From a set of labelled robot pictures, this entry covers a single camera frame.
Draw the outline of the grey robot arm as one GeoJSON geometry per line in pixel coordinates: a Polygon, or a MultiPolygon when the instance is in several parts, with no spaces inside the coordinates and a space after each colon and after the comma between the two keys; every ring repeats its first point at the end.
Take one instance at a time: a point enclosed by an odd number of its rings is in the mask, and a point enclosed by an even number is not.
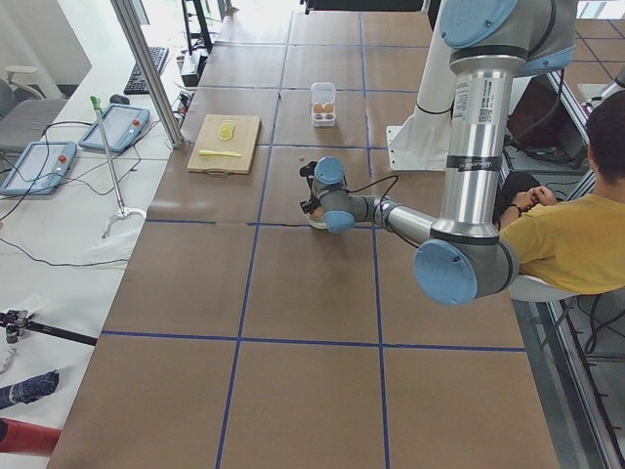
{"type": "Polygon", "coordinates": [[[437,217],[346,186],[342,162],[304,166],[310,223],[338,234],[376,224],[417,246],[414,274],[446,305],[506,289],[520,263],[492,221],[513,82],[564,68],[574,49],[573,1],[443,1],[413,114],[390,131],[394,168],[445,164],[437,217]]]}

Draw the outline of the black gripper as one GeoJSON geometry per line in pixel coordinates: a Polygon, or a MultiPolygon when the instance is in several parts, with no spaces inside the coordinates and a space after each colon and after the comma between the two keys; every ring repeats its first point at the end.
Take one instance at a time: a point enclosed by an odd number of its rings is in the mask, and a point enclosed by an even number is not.
{"type": "Polygon", "coordinates": [[[313,182],[315,180],[314,170],[317,165],[316,161],[310,161],[307,165],[299,170],[299,175],[306,179],[310,190],[310,196],[307,200],[300,202],[300,207],[304,214],[312,214],[316,209],[320,208],[320,202],[313,193],[313,182]]]}

